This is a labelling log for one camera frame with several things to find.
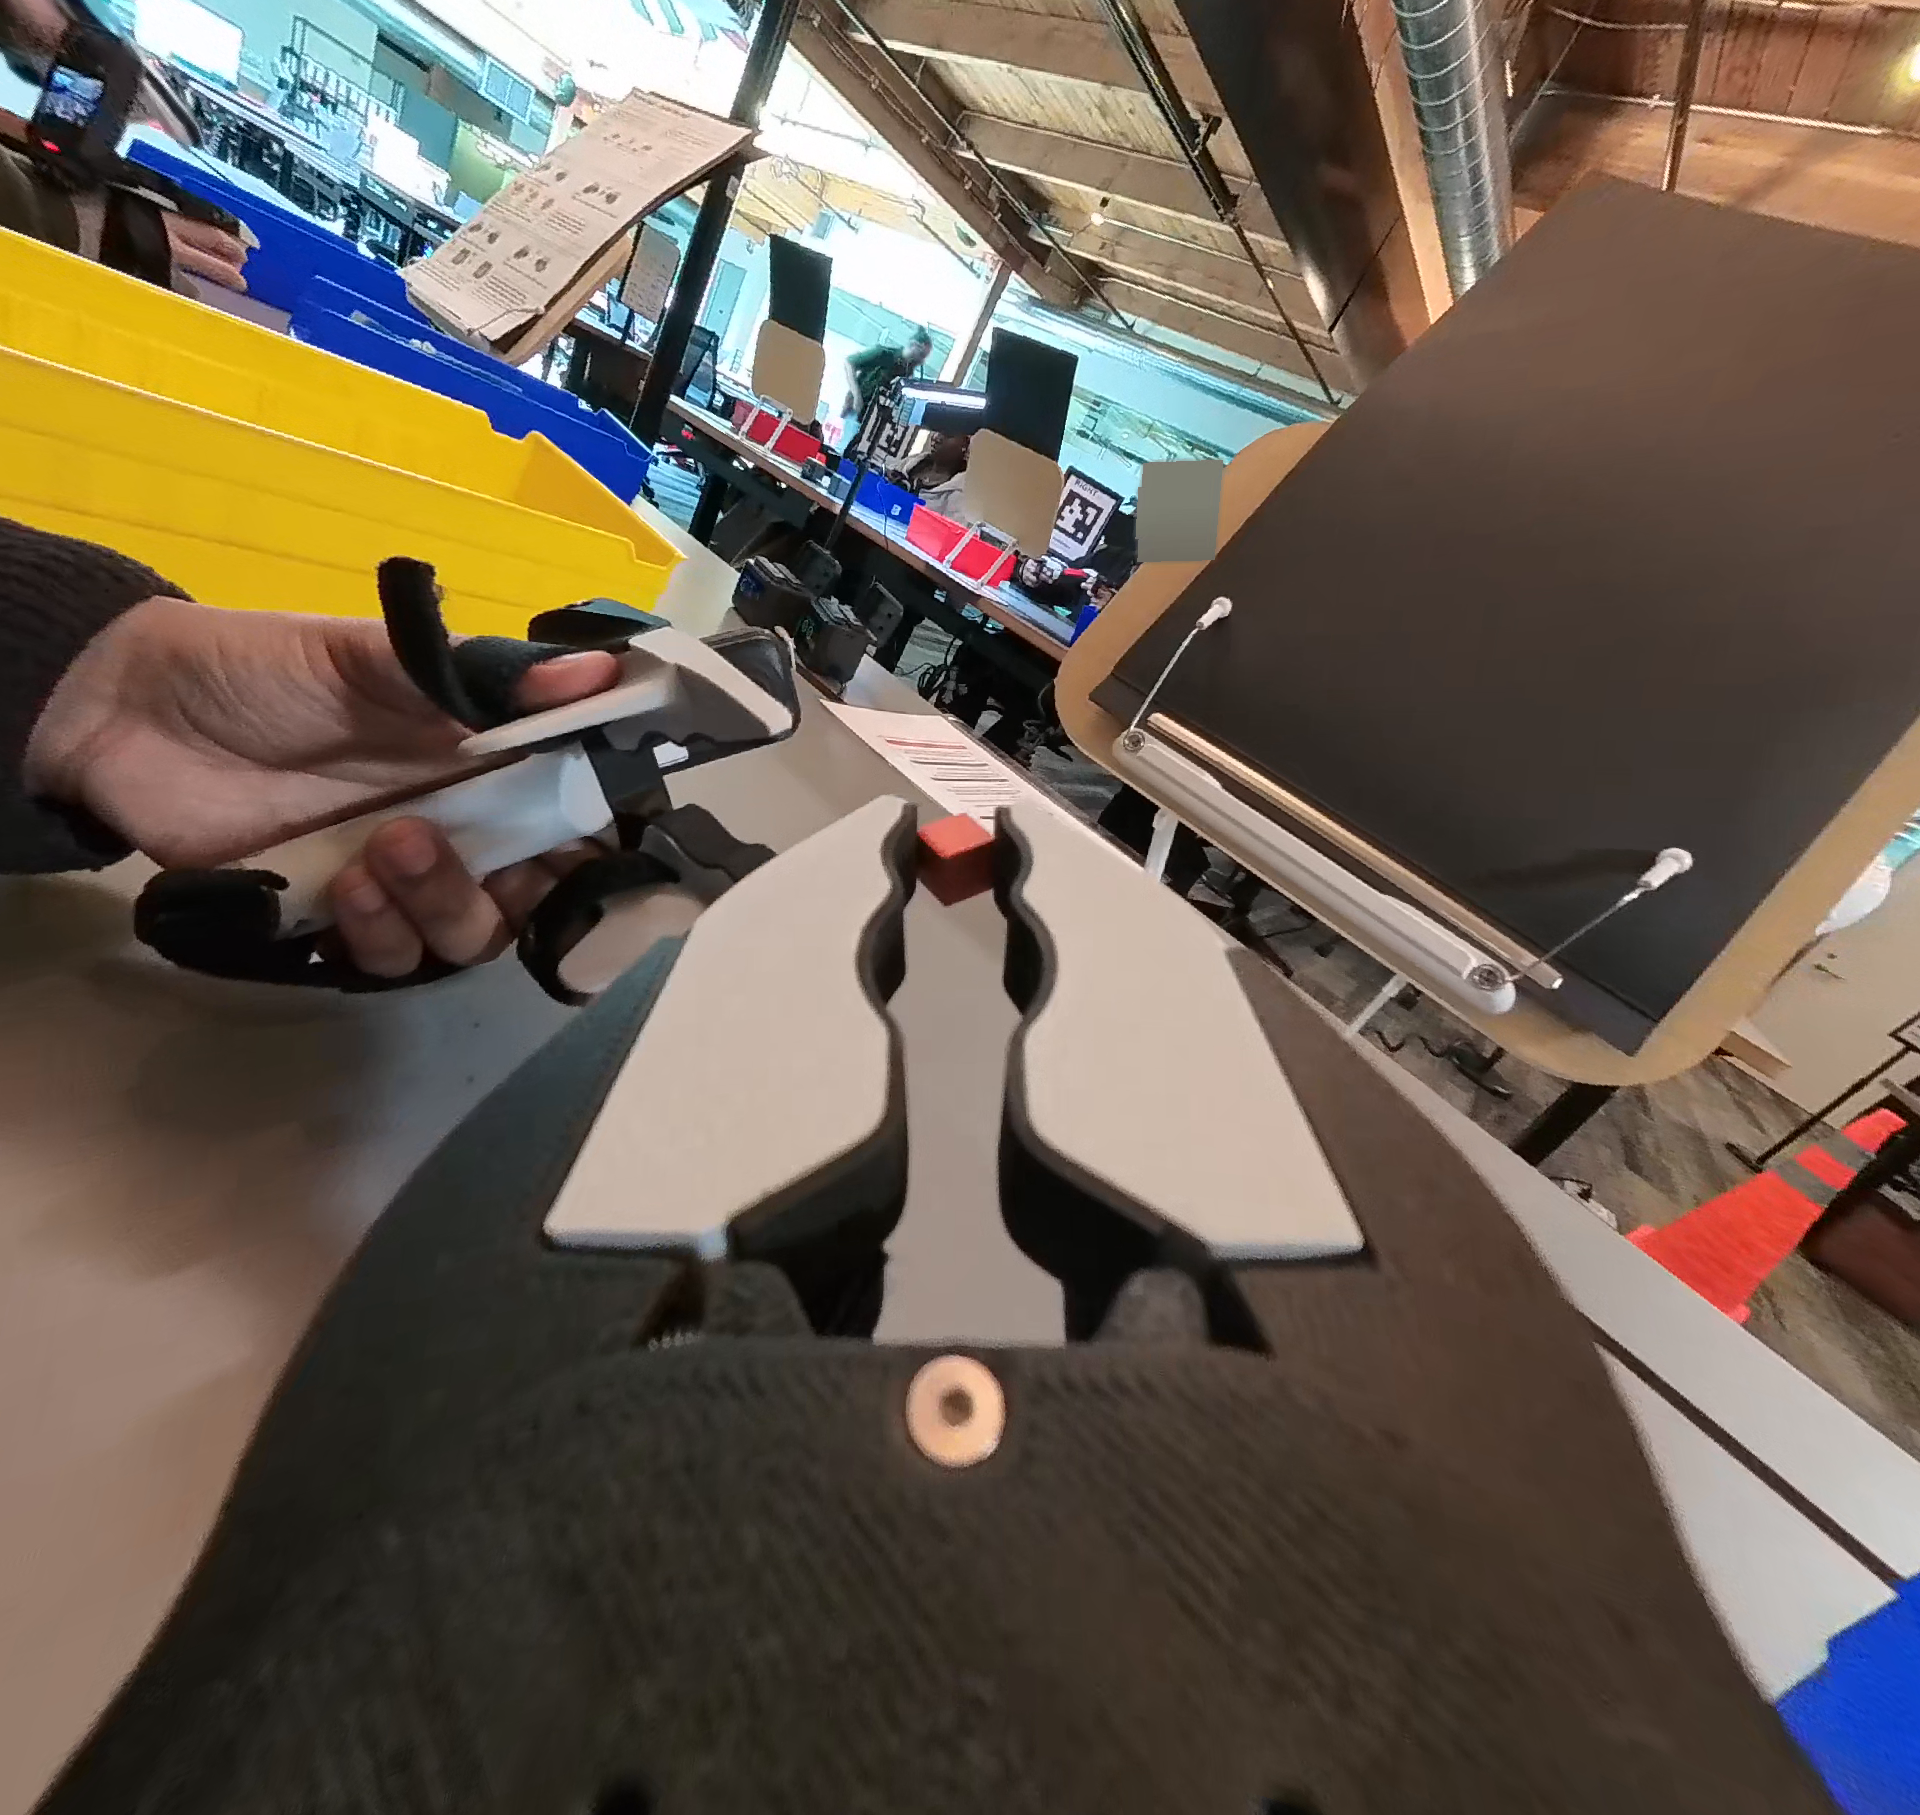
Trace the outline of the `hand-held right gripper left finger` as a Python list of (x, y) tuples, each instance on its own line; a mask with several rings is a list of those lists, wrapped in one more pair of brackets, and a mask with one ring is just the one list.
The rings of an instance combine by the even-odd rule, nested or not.
[(873, 1328), (907, 1193), (904, 918), (915, 808), (882, 795), (700, 916), (548, 1206), (572, 1253), (779, 1271)]

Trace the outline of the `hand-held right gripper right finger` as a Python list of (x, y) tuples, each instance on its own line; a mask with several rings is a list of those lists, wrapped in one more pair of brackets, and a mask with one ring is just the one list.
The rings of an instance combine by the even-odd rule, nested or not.
[(1203, 1339), (1257, 1339), (1247, 1274), (1355, 1264), (1363, 1230), (1230, 946), (1051, 808), (995, 814), (1004, 1070), (998, 1205), (1094, 1339), (1140, 1276)]

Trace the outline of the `barcode paper label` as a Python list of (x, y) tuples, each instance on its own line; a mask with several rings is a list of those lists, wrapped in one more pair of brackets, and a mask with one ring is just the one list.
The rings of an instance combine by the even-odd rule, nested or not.
[(826, 702), (824, 715), (923, 795), (943, 818), (963, 818), (992, 830), (998, 814), (1022, 801), (1051, 806), (1051, 797), (985, 746), (972, 730), (938, 713)]

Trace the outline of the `small red cube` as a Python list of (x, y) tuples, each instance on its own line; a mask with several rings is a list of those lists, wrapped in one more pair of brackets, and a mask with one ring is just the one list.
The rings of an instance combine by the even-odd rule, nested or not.
[(995, 887), (995, 832), (969, 815), (931, 820), (915, 838), (918, 883), (943, 905), (956, 908)]

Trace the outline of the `black and white printed tag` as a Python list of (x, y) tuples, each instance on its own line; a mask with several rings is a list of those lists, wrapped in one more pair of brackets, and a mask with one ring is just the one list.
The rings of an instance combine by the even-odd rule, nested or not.
[(1081, 568), (1088, 554), (1105, 540), (1122, 501), (1105, 483), (1081, 473), (1076, 466), (1069, 466), (1051, 522), (1047, 554), (1069, 570)]

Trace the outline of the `small black panel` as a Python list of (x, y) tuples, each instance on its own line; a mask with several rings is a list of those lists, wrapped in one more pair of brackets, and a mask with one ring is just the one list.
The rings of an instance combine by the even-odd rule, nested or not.
[(811, 344), (826, 342), (830, 303), (830, 256), (774, 234), (766, 244), (767, 315), (766, 318)]
[(992, 328), (980, 433), (1056, 460), (1069, 425), (1076, 353), (1011, 328)]

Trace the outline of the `printed cardboard sheet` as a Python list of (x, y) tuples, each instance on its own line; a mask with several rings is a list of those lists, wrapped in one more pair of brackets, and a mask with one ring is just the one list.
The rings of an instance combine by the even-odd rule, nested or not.
[(730, 161), (750, 128), (652, 93), (606, 108), (404, 269), (435, 326), (521, 364), (629, 260), (642, 223)]

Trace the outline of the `person's left forearm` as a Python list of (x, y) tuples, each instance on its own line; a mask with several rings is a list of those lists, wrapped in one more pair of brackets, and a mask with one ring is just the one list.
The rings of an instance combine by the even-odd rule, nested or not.
[(76, 803), (28, 795), (27, 749), (60, 678), (140, 603), (188, 596), (93, 541), (2, 524), (2, 875), (98, 872), (131, 844)]

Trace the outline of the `black board with wooden edge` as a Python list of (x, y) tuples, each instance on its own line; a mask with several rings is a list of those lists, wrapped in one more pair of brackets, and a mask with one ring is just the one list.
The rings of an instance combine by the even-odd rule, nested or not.
[(1508, 968), (1543, 1073), (1676, 1078), (1916, 812), (1913, 248), (1597, 181), (1058, 711), (1141, 728)]

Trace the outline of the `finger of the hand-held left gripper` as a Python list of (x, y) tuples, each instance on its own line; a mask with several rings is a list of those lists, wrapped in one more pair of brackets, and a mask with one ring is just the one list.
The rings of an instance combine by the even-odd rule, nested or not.
[(721, 898), (776, 859), (774, 850), (739, 841), (711, 812), (689, 803), (643, 818), (638, 856), (689, 898)]
[(621, 754), (638, 770), (698, 770), (783, 745), (802, 702), (777, 634), (742, 627), (697, 639), (652, 627), (621, 651)]

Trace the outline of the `silver ventilation duct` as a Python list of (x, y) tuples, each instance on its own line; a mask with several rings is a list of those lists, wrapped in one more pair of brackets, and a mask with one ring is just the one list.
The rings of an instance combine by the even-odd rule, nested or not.
[(1514, 243), (1508, 88), (1494, 0), (1391, 0), (1447, 286), (1465, 295)]

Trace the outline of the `yellow plastic bin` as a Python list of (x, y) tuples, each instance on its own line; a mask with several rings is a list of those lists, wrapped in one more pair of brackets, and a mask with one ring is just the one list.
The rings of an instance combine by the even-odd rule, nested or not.
[(424, 561), (455, 634), (546, 610), (648, 610), (684, 553), (413, 477), (42, 358), (2, 351), (4, 518), (144, 562), (198, 603), (379, 616), (377, 570)]
[(4, 348), (499, 501), (560, 511), (598, 483), (548, 437), (501, 435), (413, 387), (196, 300), (2, 234)]

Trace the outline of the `person's left hand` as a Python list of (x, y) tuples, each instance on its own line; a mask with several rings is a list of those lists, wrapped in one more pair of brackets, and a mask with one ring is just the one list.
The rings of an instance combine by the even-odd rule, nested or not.
[[(60, 676), (20, 783), (159, 868), (219, 868), (424, 788), (461, 738), (377, 623), (154, 599)], [(560, 844), (475, 880), (431, 823), (393, 820), (332, 878), (331, 939), (383, 981), (484, 964), (595, 856), (595, 844)]]

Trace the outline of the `orange traffic cone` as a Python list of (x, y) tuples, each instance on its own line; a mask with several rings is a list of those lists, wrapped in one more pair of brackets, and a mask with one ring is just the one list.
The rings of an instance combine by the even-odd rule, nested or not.
[(1624, 1240), (1735, 1326), (1757, 1292), (1868, 1166), (1916, 1127), (1906, 1103), (1886, 1101), (1823, 1139), (1792, 1145), (1723, 1194)]

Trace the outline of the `white metal bracket rail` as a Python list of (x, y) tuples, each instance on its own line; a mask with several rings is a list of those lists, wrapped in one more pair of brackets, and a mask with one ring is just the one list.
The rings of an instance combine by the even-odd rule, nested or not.
[(1152, 732), (1126, 728), (1115, 752), (1128, 786), (1405, 984), (1479, 1016), (1514, 1013), (1519, 996), (1508, 968), (1471, 941), (1361, 880)]

